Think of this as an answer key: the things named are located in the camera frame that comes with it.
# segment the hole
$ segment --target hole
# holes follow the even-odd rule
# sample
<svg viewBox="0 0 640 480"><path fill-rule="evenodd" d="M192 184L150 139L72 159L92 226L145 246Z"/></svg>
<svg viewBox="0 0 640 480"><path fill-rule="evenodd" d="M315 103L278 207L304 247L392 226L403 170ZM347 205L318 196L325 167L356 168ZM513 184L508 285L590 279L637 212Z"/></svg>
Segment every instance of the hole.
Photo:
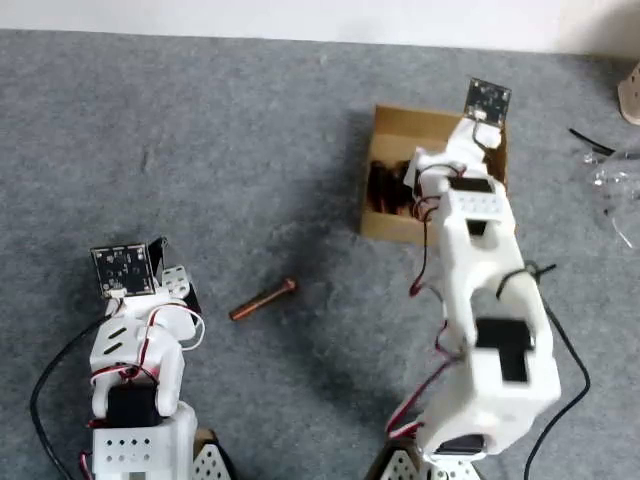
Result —
<svg viewBox="0 0 640 480"><path fill-rule="evenodd" d="M102 352L105 355L109 355L111 352L114 352L115 350L119 349L122 346L122 342L118 342L115 345L110 346L109 348L107 348L104 352Z"/></svg>
<svg viewBox="0 0 640 480"><path fill-rule="evenodd" d="M116 330L116 331L115 331L115 332L113 332L111 335L109 335L109 338L110 338L110 339L111 339L111 338L116 338L118 335L121 335L121 334L123 334L123 333L124 333L124 332L126 332L126 331L127 331L127 329L126 329L125 327L122 327L121 329Z"/></svg>

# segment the perforated metal plate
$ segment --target perforated metal plate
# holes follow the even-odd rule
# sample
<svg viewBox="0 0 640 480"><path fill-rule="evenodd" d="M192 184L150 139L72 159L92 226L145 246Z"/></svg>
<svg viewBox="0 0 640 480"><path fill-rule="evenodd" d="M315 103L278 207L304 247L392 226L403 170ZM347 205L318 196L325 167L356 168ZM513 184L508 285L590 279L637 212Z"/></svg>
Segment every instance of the perforated metal plate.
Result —
<svg viewBox="0 0 640 480"><path fill-rule="evenodd" d="M409 454L404 450L396 450L380 480L419 480L419 477Z"/></svg>
<svg viewBox="0 0 640 480"><path fill-rule="evenodd" d="M205 445L196 459L191 470L192 480L231 480L227 466L215 445Z"/></svg>

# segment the screw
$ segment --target screw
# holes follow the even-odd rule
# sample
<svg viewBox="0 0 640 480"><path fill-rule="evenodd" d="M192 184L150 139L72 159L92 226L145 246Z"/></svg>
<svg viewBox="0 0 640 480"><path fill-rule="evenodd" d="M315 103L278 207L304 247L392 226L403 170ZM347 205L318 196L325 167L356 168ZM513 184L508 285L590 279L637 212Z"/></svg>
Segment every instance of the screw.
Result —
<svg viewBox="0 0 640 480"><path fill-rule="evenodd" d="M279 296L284 295L285 293L295 292L297 288L298 282L296 282L293 278L285 278L278 288L261 292L248 302L243 303L239 307L231 310L231 312L229 312L229 318L231 318L231 320L233 320L234 322L237 322L238 320L248 317L257 309L273 302Z"/></svg>

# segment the circuit board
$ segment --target circuit board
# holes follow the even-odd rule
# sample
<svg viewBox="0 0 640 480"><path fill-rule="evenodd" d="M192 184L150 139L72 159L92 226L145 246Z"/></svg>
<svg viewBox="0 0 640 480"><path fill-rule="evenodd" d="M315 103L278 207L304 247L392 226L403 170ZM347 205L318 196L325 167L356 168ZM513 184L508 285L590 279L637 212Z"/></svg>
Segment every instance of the circuit board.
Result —
<svg viewBox="0 0 640 480"><path fill-rule="evenodd" d="M155 293L149 251L144 243L92 248L91 256L104 298Z"/></svg>
<svg viewBox="0 0 640 480"><path fill-rule="evenodd" d="M504 128L511 89L472 78L464 105L464 114L483 123Z"/></svg>

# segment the white plastic bracket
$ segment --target white plastic bracket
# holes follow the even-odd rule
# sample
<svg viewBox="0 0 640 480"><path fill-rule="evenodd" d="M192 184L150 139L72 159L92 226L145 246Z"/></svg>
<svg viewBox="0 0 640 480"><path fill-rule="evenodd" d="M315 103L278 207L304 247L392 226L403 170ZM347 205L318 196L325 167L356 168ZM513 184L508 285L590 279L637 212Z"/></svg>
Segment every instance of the white plastic bracket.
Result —
<svg viewBox="0 0 640 480"><path fill-rule="evenodd" d="M95 429L95 480L130 480L139 472L153 472L153 480L189 480L196 427L193 409L180 402L156 427Z"/></svg>
<svg viewBox="0 0 640 480"><path fill-rule="evenodd" d="M176 265L162 271L162 286L169 290L169 295L174 298L186 298L191 286L189 277L182 265Z"/></svg>
<svg viewBox="0 0 640 480"><path fill-rule="evenodd" d="M442 460L430 467L431 480L481 480L471 462Z"/></svg>

